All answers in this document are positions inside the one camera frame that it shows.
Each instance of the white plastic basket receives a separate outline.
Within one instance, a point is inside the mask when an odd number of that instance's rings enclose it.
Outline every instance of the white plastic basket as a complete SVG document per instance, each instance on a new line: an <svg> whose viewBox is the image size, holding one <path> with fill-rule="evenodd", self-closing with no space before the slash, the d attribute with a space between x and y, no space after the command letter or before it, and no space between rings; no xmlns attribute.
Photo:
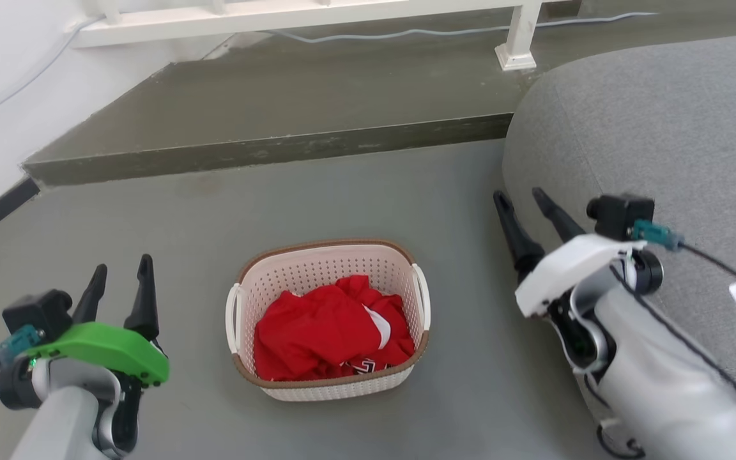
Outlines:
<svg viewBox="0 0 736 460"><path fill-rule="evenodd" d="M298 295L366 274L371 287L398 294L417 351L397 367L347 378L265 381L254 369L254 326L283 291ZM234 364L246 380L283 401L322 401L390 390L403 383L427 346L430 297L422 270L397 245L381 240L322 241L274 250L251 261L229 291L226 336Z"/></svg>

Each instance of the gray sofa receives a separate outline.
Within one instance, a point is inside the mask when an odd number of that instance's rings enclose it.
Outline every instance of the gray sofa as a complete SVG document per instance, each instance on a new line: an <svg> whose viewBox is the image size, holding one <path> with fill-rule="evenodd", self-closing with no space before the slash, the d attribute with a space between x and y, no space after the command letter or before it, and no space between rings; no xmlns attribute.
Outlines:
<svg viewBox="0 0 736 460"><path fill-rule="evenodd" d="M657 222L736 267L736 37L620 50L550 71L515 113L502 169L520 221L548 250L560 240L532 187L590 231L590 198L634 192L656 200ZM655 252L666 279L653 300L736 379L733 279L691 254Z"/></svg>

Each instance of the white railing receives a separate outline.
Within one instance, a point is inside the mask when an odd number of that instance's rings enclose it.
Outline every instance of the white railing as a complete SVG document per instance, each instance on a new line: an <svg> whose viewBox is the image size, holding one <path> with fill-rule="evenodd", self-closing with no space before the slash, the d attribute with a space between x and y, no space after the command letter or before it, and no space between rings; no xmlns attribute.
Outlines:
<svg viewBox="0 0 736 460"><path fill-rule="evenodd" d="M561 0L251 0L119 12L118 0L98 0L105 15L79 32L74 47L99 47L199 35L322 26L513 6L507 42L496 47L504 70L535 67L530 43L542 1Z"/></svg>

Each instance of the brown basket rim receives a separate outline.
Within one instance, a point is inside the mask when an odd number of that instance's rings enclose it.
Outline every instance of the brown basket rim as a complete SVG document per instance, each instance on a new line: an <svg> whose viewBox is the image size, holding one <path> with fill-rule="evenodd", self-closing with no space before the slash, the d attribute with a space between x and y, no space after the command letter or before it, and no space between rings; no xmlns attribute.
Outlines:
<svg viewBox="0 0 736 460"><path fill-rule="evenodd" d="M314 249L319 247L338 247L339 245L383 245L384 247L390 247L398 251L400 254L405 256L405 259L409 264L414 264L414 258L404 248L400 247L396 243L387 240L380 239L340 239L340 240L324 240L305 243L301 245L292 245L291 247L283 247L275 250L264 252L257 257L249 260L248 264L243 267L240 271L240 276L237 278L237 282L242 283L243 278L248 274L249 270L266 257L277 256L277 254L285 254L289 252L295 252L297 250ZM411 356L405 363L397 367L391 367L391 369L383 369L382 371L372 372L370 374L362 374L358 376L346 376L345 378L332 378L332 379L315 379L314 381L267 381L266 379L258 378L254 373L249 372L245 366L243 366L243 360L240 358L239 353L233 353L234 366L237 367L237 371L247 381L257 385L266 390L300 390L303 388L319 388L319 387L335 387L336 385L348 385L352 383L359 383L362 381L370 381L379 378L386 378L386 376L392 376L400 372L405 372L407 369L412 367L422 357L424 350L427 347L427 339L429 338L429 331L423 331L420 339L420 346L417 347L417 351Z"/></svg>

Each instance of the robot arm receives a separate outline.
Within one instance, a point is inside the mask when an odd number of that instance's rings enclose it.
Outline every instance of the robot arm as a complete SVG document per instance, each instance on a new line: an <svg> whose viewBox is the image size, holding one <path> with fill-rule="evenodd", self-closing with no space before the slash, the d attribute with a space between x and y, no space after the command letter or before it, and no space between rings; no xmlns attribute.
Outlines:
<svg viewBox="0 0 736 460"><path fill-rule="evenodd" d="M169 359L157 343L151 257L141 258L137 276L123 328L95 321L104 265L72 316L70 297L61 291L28 297L3 312L12 333L26 327L38 340L0 370L3 404L38 408L11 460L118 460L134 450L141 395L169 377Z"/></svg>
<svg viewBox="0 0 736 460"><path fill-rule="evenodd" d="M659 288L663 268L645 241L626 240L635 221L651 222L654 204L602 197L588 209L599 235L588 235L543 191L533 194L565 242L546 257L506 196L494 196L524 316L552 324L573 372L595 380L596 397L642 444L634 457L736 460L736 382L641 297Z"/></svg>

